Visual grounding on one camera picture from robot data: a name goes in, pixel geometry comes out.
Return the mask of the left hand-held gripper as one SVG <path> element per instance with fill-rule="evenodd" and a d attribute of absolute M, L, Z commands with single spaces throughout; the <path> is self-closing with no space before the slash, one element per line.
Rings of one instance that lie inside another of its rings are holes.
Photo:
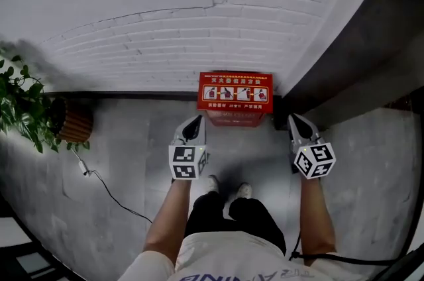
<path fill-rule="evenodd" d="M 168 163 L 175 180 L 198 180 L 207 164 L 207 146 L 193 141 L 205 137 L 205 118 L 191 117 L 177 127 L 168 147 Z"/>

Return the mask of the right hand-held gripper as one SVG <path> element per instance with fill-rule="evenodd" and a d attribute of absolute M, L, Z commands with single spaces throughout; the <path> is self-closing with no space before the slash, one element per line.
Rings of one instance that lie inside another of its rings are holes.
<path fill-rule="evenodd" d="M 303 139 L 316 141 L 319 130 L 315 124 L 298 114 L 288 116 L 288 128 L 294 142 Z M 308 180 L 327 176 L 337 161 L 331 143 L 318 143 L 298 148 L 291 162 L 293 172 L 300 172 Z"/>

